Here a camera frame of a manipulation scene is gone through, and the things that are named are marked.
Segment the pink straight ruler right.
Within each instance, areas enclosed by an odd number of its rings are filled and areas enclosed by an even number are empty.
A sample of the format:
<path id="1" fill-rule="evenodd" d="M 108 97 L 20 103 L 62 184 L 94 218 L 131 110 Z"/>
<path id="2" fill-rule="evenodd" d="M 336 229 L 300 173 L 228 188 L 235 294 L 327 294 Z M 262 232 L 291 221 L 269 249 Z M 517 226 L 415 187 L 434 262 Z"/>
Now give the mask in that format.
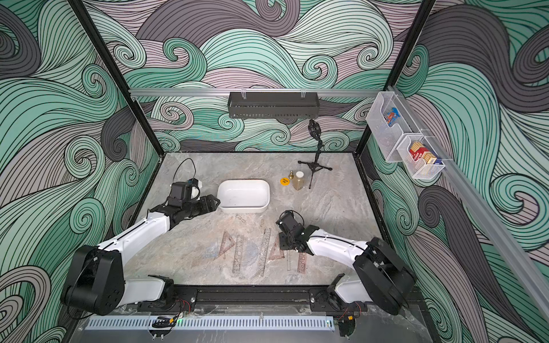
<path id="1" fill-rule="evenodd" d="M 307 254 L 300 253 L 298 254 L 297 271 L 300 274 L 305 274 L 306 270 L 307 270 Z"/>

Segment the clear protractor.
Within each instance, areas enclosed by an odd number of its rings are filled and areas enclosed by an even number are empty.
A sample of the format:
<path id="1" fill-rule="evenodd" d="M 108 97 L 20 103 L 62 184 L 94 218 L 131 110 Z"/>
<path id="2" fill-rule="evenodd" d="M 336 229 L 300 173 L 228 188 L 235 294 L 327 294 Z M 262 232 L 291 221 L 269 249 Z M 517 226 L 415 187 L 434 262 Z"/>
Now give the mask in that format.
<path id="1" fill-rule="evenodd" d="M 244 245 L 242 264 L 246 267 L 255 264 L 259 254 L 260 248 L 257 244 L 254 242 L 246 242 Z"/>

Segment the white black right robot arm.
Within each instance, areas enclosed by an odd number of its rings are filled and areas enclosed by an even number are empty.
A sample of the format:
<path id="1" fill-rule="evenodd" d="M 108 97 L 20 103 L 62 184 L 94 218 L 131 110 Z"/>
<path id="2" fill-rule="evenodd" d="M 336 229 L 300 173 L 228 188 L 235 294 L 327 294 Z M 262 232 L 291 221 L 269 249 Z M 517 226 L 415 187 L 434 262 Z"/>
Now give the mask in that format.
<path id="1" fill-rule="evenodd" d="M 319 227 L 303 227 L 293 219 L 277 220 L 282 250 L 327 257 L 354 269 L 337 280 L 333 291 L 346 304 L 372 302 L 391 315 L 407 306 L 417 277 L 413 270 L 382 239 L 356 241 L 330 234 Z"/>

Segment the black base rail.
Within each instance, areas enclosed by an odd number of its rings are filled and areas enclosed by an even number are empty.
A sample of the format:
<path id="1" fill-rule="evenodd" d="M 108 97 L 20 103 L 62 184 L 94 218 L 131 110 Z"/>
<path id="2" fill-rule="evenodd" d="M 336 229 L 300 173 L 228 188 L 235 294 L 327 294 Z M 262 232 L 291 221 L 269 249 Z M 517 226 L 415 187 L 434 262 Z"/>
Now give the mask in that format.
<path id="1" fill-rule="evenodd" d="M 366 312 L 367 303 L 344 303 L 327 285 L 175 285 L 167 301 L 141 302 L 139 312 L 176 313 L 206 305 L 297 305 L 313 312 Z"/>

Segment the aluminium rail wall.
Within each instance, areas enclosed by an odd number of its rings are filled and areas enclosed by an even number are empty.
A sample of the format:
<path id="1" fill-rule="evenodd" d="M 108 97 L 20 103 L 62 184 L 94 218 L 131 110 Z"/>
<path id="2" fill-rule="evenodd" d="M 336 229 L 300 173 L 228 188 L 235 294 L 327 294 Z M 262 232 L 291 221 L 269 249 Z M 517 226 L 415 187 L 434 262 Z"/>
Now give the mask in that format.
<path id="1" fill-rule="evenodd" d="M 231 93 L 240 93 L 246 97 L 251 93 L 298 93 L 306 95 L 316 93 L 318 97 L 363 98 L 376 97 L 378 89 L 267 89 L 267 88 L 130 88 L 132 97 L 228 97 Z"/>
<path id="2" fill-rule="evenodd" d="M 435 150 L 437 156 L 443 159 L 445 165 L 443 174 L 446 180 L 452 185 L 452 188 L 469 211 L 470 216 L 483 229 L 484 235 L 493 243 L 499 255 L 517 277 L 544 319 L 547 320 L 547 279 L 540 272 L 539 268 L 534 265 L 531 258 L 507 230 L 506 226 L 490 208 L 481 194 L 467 179 L 466 175 L 460 170 L 453 158 L 450 157 L 439 138 L 434 135 L 432 130 L 427 128 L 423 120 L 412 109 L 403 93 L 394 86 L 388 86 L 387 90 L 393 91 L 405 110 L 408 111 L 407 121 L 410 122 L 410 126 L 414 132 L 420 133 L 433 150 Z"/>

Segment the black corner frame post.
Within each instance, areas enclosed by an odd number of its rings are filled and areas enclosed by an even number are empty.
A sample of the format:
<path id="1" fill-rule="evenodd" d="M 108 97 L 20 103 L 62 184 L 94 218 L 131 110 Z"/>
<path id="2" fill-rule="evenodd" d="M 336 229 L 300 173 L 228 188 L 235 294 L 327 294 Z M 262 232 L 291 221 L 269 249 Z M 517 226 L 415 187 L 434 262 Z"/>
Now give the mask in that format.
<path id="1" fill-rule="evenodd" d="M 417 73 L 412 53 L 437 1 L 374 1 L 373 4 L 393 35 L 393 51 L 383 64 L 383 70 L 388 72 L 383 90 L 388 91 L 397 88 L 405 75 Z"/>
<path id="2" fill-rule="evenodd" d="M 150 123 L 148 122 L 147 117 L 145 116 L 140 104 L 137 101 L 133 100 L 133 98 L 131 97 L 130 87 L 123 77 L 120 69 L 116 65 L 113 56 L 108 50 L 106 43 L 104 42 L 101 34 L 99 33 L 97 27 L 92 21 L 92 18 L 90 17 L 88 11 L 86 10 L 83 1 L 68 0 L 68 3 L 78 21 L 80 22 L 81 26 L 83 27 L 84 31 L 86 32 L 87 36 L 89 37 L 91 43 L 94 45 L 94 48 L 97 50 L 98 55 L 107 67 L 107 71 L 112 76 L 118 90 L 121 91 L 124 100 L 128 104 L 128 107 L 130 108 L 137 122 L 140 124 L 140 127 L 143 129 L 154 150 L 161 158 L 164 158 L 166 153 L 163 150 L 160 141 L 158 140 L 152 127 L 150 126 Z"/>

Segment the black tripod stand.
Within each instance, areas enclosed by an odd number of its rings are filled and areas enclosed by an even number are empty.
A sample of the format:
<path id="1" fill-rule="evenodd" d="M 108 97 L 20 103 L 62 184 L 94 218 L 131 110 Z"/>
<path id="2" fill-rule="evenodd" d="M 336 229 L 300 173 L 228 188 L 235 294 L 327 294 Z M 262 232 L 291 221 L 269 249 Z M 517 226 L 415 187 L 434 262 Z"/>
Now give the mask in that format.
<path id="1" fill-rule="evenodd" d="M 321 171 L 323 169 L 327 171 L 333 171 L 332 167 L 326 167 L 321 165 L 318 160 L 320 158 L 320 155 L 322 153 L 322 148 L 324 147 L 323 140 L 322 140 L 322 130 L 320 125 L 314 120 L 310 119 L 309 124 L 307 126 L 310 136 L 317 142 L 317 147 L 315 151 L 315 159 L 313 161 L 299 161 L 298 164 L 304 164 L 307 165 L 308 168 L 311 171 L 311 178 L 310 178 L 310 184 L 309 189 L 312 188 L 313 185 L 313 179 L 316 172 Z"/>

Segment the clear wall bin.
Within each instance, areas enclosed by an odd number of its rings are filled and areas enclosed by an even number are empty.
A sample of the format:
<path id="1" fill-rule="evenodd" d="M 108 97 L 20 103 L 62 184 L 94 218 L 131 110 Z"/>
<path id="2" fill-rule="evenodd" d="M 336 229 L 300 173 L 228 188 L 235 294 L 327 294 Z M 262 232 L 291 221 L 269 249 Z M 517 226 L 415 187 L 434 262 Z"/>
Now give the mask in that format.
<path id="1" fill-rule="evenodd" d="M 367 115 L 367 124 L 385 161 L 389 163 L 402 161 L 397 148 L 404 140 L 422 137 L 410 104 L 394 91 L 377 94 Z"/>
<path id="2" fill-rule="evenodd" d="M 444 170 L 446 161 L 450 160 L 434 137 L 422 134 L 406 134 L 397 145 L 397 152 L 414 180 L 435 180 Z"/>

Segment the pink triangle ruler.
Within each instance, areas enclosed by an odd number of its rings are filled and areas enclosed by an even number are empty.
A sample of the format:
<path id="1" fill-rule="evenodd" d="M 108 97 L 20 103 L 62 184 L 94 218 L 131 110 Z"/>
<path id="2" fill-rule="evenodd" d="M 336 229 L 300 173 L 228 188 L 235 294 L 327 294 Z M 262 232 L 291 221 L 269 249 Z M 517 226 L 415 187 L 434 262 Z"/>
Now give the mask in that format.
<path id="1" fill-rule="evenodd" d="M 281 260 L 285 258 L 285 253 L 280 248 L 280 240 L 275 240 L 268 257 L 269 261 Z"/>
<path id="2" fill-rule="evenodd" d="M 235 245 L 236 245 L 235 239 L 231 236 L 229 232 L 224 231 L 222 236 L 222 242 L 220 244 L 220 250 L 218 252 L 218 257 L 223 256 Z"/>

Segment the blue triangle ruler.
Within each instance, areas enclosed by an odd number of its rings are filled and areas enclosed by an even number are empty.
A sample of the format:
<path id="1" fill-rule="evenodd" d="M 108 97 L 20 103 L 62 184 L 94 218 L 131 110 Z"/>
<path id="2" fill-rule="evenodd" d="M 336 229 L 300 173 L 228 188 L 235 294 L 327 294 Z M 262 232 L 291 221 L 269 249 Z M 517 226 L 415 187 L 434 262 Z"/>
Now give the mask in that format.
<path id="1" fill-rule="evenodd" d="M 221 242 L 213 242 L 205 247 L 201 253 L 203 260 L 215 260 L 219 257 Z"/>

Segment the black corner frame post left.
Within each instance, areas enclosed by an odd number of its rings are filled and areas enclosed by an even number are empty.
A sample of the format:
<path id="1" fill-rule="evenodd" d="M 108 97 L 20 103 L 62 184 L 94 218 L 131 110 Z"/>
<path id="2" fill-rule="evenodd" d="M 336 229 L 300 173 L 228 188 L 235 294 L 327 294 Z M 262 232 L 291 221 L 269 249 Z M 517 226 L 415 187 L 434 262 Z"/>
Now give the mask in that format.
<path id="1" fill-rule="evenodd" d="M 147 117 L 145 116 L 140 104 L 137 101 L 133 100 L 133 98 L 131 97 L 130 87 L 123 77 L 120 69 L 116 65 L 113 56 L 108 50 L 106 43 L 104 42 L 101 34 L 99 33 L 97 27 L 92 21 L 92 18 L 90 17 L 88 11 L 86 10 L 83 1 L 68 0 L 68 3 L 78 21 L 80 22 L 81 26 L 83 27 L 84 31 L 86 32 L 87 36 L 89 37 L 91 43 L 94 45 L 94 48 L 97 50 L 98 55 L 107 67 L 107 71 L 112 76 L 118 90 L 121 91 L 124 100 L 128 104 L 128 107 L 130 108 L 137 122 L 140 124 L 140 127 L 143 129 L 154 150 L 161 158 L 164 158 L 166 153 L 163 150 L 160 141 L 158 140 L 152 127 L 150 126 L 150 123 L 148 122 Z"/>

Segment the black wall shelf tray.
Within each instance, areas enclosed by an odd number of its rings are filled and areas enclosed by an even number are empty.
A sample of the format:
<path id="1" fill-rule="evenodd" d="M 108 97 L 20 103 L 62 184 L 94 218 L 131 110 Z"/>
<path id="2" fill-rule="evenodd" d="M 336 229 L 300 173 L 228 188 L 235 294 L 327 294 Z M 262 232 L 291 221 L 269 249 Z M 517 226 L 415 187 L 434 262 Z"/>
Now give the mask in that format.
<path id="1" fill-rule="evenodd" d="M 246 97 L 231 93 L 227 106 L 233 119 L 303 119 L 316 118 L 320 113 L 316 93 L 251 93 Z"/>

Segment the black corner frame post right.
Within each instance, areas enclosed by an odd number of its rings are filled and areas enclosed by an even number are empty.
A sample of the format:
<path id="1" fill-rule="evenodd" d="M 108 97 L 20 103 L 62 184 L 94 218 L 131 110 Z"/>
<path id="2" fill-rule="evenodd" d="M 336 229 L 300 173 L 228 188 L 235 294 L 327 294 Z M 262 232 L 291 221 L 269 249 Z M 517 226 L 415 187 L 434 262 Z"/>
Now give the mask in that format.
<path id="1" fill-rule="evenodd" d="M 437 1 L 374 1 L 373 4 L 393 35 L 393 51 L 383 64 L 383 70 L 388 72 L 383 90 L 388 91 L 397 88 L 405 75 L 417 73 L 412 53 Z"/>

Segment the clear straight ruler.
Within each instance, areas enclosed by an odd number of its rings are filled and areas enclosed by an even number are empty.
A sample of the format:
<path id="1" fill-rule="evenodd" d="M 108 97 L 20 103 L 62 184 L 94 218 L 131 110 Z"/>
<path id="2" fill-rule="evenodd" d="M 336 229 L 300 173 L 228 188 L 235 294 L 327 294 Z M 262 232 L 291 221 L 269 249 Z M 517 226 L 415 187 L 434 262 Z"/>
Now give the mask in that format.
<path id="1" fill-rule="evenodd" d="M 264 277 L 265 265 L 267 263 L 267 253 L 270 245 L 271 229 L 264 230 L 260 245 L 260 254 L 257 260 L 257 276 Z"/>

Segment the aluminium rail back wall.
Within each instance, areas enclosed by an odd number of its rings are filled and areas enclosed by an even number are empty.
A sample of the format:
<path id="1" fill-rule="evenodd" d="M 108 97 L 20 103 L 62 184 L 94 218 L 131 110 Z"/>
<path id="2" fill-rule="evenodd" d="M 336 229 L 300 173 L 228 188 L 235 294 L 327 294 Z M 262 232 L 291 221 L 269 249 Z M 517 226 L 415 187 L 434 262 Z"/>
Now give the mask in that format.
<path id="1" fill-rule="evenodd" d="M 306 95 L 316 93 L 318 97 L 363 98 L 376 97 L 378 89 L 267 89 L 267 88 L 130 88 L 132 97 L 228 97 L 231 93 L 240 93 L 246 97 L 251 93 L 298 93 Z"/>

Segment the pink triangle ruler right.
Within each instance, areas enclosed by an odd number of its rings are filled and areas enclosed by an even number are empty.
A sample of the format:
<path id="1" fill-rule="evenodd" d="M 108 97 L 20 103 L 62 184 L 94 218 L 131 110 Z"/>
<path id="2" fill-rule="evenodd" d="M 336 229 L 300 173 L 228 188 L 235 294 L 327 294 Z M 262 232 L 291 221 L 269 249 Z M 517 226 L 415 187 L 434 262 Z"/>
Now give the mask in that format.
<path id="1" fill-rule="evenodd" d="M 268 257 L 269 261 L 281 260 L 285 258 L 285 253 L 280 248 L 280 240 L 275 240 Z"/>

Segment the white plastic storage box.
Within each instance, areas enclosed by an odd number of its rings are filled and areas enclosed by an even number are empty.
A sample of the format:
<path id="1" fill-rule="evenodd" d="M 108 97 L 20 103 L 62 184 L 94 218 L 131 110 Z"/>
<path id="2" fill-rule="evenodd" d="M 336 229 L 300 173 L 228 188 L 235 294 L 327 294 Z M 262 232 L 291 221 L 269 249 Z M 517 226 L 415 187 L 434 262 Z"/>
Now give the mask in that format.
<path id="1" fill-rule="evenodd" d="M 270 186 L 264 180 L 226 180 L 218 187 L 217 198 L 224 213 L 263 213 L 270 204 Z"/>

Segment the clear wall bin lower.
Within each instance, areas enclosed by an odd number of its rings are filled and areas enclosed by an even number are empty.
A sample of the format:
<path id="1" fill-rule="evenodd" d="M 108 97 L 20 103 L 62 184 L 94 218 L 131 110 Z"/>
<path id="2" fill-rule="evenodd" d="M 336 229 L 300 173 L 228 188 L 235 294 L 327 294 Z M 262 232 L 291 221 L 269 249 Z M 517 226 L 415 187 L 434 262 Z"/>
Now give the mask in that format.
<path id="1" fill-rule="evenodd" d="M 446 161 L 450 160 L 434 137 L 422 134 L 406 134 L 397 145 L 397 152 L 414 180 L 435 180 L 444 170 Z"/>

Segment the clear jar with liquid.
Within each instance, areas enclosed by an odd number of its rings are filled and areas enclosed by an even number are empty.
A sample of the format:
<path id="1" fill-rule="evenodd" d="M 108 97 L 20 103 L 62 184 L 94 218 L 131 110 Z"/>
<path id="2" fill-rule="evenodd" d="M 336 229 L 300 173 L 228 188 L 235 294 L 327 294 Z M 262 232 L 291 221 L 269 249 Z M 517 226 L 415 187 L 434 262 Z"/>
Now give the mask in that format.
<path id="1" fill-rule="evenodd" d="M 293 187 L 296 191 L 300 191 L 305 185 L 305 173 L 296 171 L 293 179 Z"/>

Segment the pink triangle ruler left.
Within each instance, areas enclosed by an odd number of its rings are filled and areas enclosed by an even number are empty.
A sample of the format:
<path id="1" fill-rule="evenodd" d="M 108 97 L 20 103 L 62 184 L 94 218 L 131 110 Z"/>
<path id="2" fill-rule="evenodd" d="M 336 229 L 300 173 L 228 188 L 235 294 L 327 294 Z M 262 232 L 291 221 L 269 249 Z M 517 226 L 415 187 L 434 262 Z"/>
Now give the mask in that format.
<path id="1" fill-rule="evenodd" d="M 220 244 L 220 250 L 218 252 L 218 257 L 223 256 L 235 245 L 236 245 L 235 239 L 231 236 L 229 232 L 224 231 L 222 236 L 222 242 Z"/>

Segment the aluminium rail right wall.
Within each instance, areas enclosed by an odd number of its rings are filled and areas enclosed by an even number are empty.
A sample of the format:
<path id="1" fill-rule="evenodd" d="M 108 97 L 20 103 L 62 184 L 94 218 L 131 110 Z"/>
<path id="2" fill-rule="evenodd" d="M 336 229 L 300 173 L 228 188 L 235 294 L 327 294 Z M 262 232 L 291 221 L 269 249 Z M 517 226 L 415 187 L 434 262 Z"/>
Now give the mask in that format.
<path id="1" fill-rule="evenodd" d="M 469 211 L 470 216 L 483 229 L 484 235 L 493 243 L 499 255 L 517 277 L 544 319 L 547 320 L 547 279 L 540 272 L 539 268 L 534 265 L 531 258 L 507 230 L 506 226 L 490 208 L 481 194 L 467 179 L 466 175 L 460 170 L 453 158 L 450 157 L 439 138 L 434 135 L 432 130 L 427 128 L 423 120 L 412 109 L 403 93 L 394 86 L 388 86 L 387 90 L 393 91 L 405 110 L 408 111 L 407 121 L 410 122 L 410 126 L 414 132 L 420 133 L 433 150 L 435 150 L 437 156 L 443 159 L 445 165 L 443 174 L 446 180 L 452 185 L 452 188 Z"/>

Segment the clear wall bin upper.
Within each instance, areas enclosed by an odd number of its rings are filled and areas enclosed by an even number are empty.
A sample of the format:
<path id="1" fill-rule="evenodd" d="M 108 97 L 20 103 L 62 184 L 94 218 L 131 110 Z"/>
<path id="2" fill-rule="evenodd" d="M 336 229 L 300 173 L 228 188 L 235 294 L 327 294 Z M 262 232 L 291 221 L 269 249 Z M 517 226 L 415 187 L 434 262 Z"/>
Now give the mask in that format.
<path id="1" fill-rule="evenodd" d="M 402 161 L 397 148 L 404 140 L 422 137 L 410 104 L 394 91 L 377 94 L 367 115 L 367 124 L 385 161 L 389 163 Z"/>

